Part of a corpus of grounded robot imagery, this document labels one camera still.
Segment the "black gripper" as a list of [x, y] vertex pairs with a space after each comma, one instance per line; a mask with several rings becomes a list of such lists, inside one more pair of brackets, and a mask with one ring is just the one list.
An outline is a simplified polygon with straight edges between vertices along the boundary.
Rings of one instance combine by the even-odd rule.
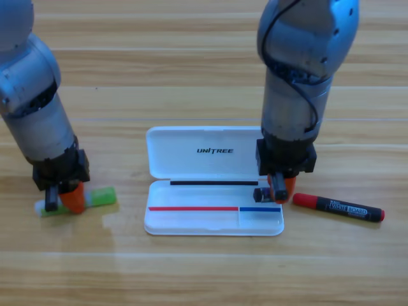
[[317, 154], [316, 137], [286, 141], [261, 131], [256, 141], [256, 161], [260, 176], [266, 176], [270, 194], [277, 204], [287, 203], [295, 191], [296, 177], [301, 172], [312, 173]]
[[85, 211], [84, 183], [90, 181], [89, 160], [85, 150], [73, 144], [53, 159], [27, 159], [33, 166], [33, 180], [40, 191], [45, 191], [45, 211], [57, 211], [61, 202], [70, 212]]

